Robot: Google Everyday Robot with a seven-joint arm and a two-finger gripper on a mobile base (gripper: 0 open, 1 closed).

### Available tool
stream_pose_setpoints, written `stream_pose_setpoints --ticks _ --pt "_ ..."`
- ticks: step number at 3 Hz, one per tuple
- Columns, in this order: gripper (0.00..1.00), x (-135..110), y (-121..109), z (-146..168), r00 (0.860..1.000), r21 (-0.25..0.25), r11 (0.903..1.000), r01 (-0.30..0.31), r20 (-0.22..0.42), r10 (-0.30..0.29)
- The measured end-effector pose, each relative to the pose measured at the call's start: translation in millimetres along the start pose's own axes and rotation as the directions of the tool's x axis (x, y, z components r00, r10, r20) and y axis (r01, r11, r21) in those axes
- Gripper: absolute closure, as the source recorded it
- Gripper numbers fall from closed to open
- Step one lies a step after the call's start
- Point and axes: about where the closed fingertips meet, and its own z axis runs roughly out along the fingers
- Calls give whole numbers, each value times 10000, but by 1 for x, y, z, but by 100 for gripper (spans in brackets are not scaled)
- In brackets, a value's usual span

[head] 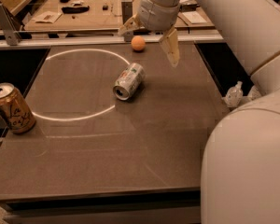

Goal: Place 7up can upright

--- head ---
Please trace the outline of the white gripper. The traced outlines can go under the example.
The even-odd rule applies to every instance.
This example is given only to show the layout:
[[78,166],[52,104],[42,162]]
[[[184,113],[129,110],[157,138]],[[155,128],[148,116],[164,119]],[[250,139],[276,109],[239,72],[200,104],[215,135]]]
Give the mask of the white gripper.
[[138,30],[142,25],[153,32],[166,31],[160,45],[172,67],[177,67],[180,59],[178,35],[175,25],[179,11],[179,0],[141,0],[137,14],[132,15],[118,29],[118,35]]

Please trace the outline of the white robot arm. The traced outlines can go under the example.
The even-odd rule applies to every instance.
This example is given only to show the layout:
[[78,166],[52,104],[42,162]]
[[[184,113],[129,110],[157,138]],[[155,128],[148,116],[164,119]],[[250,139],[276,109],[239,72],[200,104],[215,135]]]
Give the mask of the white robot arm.
[[[141,0],[120,31],[161,32],[177,64],[180,0]],[[280,224],[280,6],[274,0],[196,0],[260,96],[230,112],[203,153],[202,224]]]

